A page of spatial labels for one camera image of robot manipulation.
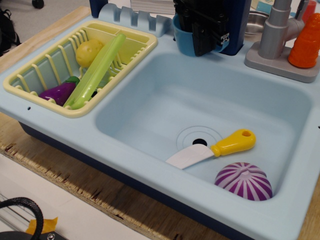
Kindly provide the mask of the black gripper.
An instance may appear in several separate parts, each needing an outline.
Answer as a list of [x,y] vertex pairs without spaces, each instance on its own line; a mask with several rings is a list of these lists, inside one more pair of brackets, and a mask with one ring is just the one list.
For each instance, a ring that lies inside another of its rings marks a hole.
[[216,35],[229,33],[229,18],[222,0],[175,0],[174,8],[181,30],[192,32],[193,48],[197,57],[216,49]]

